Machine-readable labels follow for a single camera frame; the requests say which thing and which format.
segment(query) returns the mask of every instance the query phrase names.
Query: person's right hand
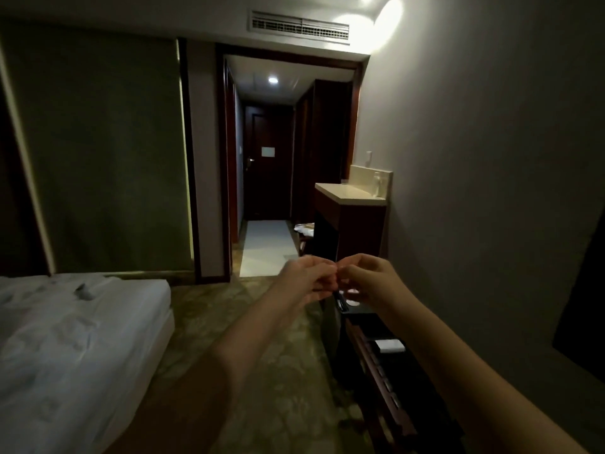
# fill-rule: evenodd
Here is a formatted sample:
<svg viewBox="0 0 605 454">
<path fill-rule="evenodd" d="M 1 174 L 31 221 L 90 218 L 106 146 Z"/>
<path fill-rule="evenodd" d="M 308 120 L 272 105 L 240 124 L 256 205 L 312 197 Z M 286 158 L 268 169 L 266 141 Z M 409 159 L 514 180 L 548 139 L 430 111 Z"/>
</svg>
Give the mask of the person's right hand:
<svg viewBox="0 0 605 454">
<path fill-rule="evenodd" d="M 410 293 L 386 259 L 358 253 L 341 259 L 337 266 L 338 286 L 347 299 L 380 307 Z"/>
</svg>

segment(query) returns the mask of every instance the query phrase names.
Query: white duvet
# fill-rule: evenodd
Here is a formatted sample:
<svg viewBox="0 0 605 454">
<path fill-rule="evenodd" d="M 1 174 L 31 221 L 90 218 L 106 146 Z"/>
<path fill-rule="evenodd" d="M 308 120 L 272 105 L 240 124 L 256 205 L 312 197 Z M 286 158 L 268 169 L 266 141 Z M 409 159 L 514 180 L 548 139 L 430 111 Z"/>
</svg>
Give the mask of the white duvet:
<svg viewBox="0 0 605 454">
<path fill-rule="evenodd" d="M 0 452 L 94 451 L 169 314 L 163 280 L 0 277 Z"/>
</svg>

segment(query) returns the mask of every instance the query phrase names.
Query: person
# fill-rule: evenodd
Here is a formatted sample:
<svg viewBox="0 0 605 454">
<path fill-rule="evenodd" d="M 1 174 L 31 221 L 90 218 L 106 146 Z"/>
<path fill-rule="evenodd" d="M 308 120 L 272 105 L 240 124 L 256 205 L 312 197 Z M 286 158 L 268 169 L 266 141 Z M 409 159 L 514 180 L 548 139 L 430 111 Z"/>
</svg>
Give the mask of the person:
<svg viewBox="0 0 605 454">
<path fill-rule="evenodd" d="M 404 340 L 481 452 L 586 452 L 424 306 L 387 260 L 363 254 L 338 263 L 311 255 L 289 261 L 174 386 L 137 412 L 107 452 L 207 452 L 271 339 L 306 304 L 337 289 L 370 305 Z"/>
</svg>

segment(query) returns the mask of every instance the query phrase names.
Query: white countertop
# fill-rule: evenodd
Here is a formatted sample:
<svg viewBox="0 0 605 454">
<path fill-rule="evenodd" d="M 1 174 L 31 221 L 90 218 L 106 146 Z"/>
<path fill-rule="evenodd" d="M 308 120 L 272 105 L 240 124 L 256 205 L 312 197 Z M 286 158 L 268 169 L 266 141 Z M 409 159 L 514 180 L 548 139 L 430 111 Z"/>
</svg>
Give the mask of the white countertop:
<svg viewBox="0 0 605 454">
<path fill-rule="evenodd" d="M 315 189 L 340 205 L 387 205 L 386 199 L 373 197 L 369 192 L 355 188 L 350 184 L 315 183 Z"/>
</svg>

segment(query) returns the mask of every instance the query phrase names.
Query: vent grille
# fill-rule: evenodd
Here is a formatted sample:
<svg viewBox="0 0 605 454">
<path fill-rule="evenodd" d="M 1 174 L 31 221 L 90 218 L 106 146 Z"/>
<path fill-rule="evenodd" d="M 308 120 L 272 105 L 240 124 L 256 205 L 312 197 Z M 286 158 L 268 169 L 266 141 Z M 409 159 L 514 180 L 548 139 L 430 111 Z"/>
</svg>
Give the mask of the vent grille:
<svg viewBox="0 0 605 454">
<path fill-rule="evenodd" d="M 322 22 L 257 11 L 253 11 L 250 18 L 250 28 L 255 31 L 337 43 L 347 44 L 349 42 L 349 26 L 343 23 Z"/>
</svg>

